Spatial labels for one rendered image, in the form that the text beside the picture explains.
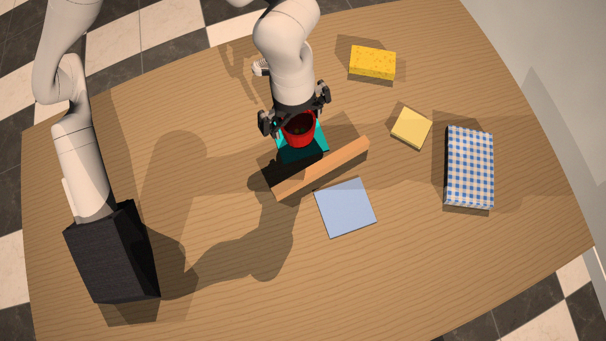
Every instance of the tiled floor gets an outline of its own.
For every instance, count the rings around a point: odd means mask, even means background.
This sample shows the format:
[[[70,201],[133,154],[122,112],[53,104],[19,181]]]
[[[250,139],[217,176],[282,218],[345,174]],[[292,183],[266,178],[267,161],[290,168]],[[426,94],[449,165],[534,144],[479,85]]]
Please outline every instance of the tiled floor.
[[[386,2],[318,0],[321,14]],[[47,0],[0,0],[0,340],[35,340],[21,230],[21,131],[65,110],[35,103],[33,60]],[[69,52],[80,55],[94,96],[192,53],[252,33],[267,3],[106,0]],[[535,286],[444,334],[458,341],[606,340],[606,320],[578,257]]]

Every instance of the pale yellow square block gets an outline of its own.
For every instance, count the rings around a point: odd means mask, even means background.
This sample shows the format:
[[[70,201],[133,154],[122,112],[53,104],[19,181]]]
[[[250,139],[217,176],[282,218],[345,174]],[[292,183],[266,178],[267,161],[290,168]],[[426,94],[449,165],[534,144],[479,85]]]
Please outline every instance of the pale yellow square block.
[[[349,73],[393,81],[396,77],[396,53],[352,45]]]
[[[391,134],[420,150],[427,138],[427,134],[429,134],[432,123],[429,119],[404,107],[396,124],[391,129]]]

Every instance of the checkered cloth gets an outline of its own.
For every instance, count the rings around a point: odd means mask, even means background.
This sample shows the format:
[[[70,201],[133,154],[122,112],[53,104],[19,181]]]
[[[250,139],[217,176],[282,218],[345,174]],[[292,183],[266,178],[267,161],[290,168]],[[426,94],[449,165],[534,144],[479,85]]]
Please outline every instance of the checkered cloth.
[[[446,138],[448,168],[444,203],[483,210],[493,208],[492,134],[449,125]]]

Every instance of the black box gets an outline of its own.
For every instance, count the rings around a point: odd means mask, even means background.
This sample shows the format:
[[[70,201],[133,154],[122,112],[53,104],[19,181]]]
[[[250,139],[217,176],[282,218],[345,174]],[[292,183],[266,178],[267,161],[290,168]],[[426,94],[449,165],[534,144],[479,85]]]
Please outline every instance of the black box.
[[[133,199],[105,218],[71,224],[63,237],[94,303],[160,297],[152,246]]]

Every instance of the wooden table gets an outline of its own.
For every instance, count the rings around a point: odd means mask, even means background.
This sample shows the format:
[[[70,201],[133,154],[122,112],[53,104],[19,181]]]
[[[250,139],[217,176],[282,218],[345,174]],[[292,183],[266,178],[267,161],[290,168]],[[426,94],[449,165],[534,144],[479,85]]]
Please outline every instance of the wooden table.
[[[378,222],[330,240],[311,193],[276,202],[271,107],[250,36],[92,98],[117,200],[148,226],[161,300],[94,304],[61,231],[72,222],[50,135],[23,133],[22,218],[38,340],[430,340],[591,248],[579,205],[524,95],[456,1],[322,16],[310,35],[333,102],[331,151],[365,134],[360,176]],[[348,76],[351,45],[397,53],[396,79]],[[420,151],[390,137],[403,106],[433,121]],[[442,205],[444,128],[493,133],[495,207]]]

